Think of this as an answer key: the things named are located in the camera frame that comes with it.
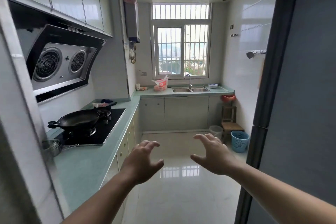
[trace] black wok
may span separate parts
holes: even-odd
[[[58,121],[48,122],[48,128],[60,127],[64,130],[80,130],[93,128],[99,119],[99,112],[95,109],[72,112],[61,117]]]

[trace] range hood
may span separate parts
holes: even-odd
[[[110,38],[12,1],[9,6],[37,102],[87,85]]]

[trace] refrigerator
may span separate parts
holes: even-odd
[[[276,0],[247,163],[336,205],[336,0]],[[276,222],[242,188],[246,223]]]

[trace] window frame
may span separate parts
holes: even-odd
[[[209,4],[209,19],[153,19],[153,4],[150,5],[150,34],[151,34],[151,49],[152,49],[152,66],[153,79],[158,80],[166,76],[159,74],[159,52],[158,52],[158,34],[157,28],[181,28],[181,73],[167,74],[169,79],[184,79],[184,29],[186,25],[208,25],[207,39],[207,55],[205,75],[192,75],[191,79],[209,78],[210,67],[210,42],[211,42],[211,26],[212,26],[212,3]]]

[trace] double stainless steel sink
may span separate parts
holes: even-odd
[[[173,89],[174,93],[181,93],[181,92],[207,92],[208,90],[205,88],[192,88],[191,90],[188,88],[183,89]]]

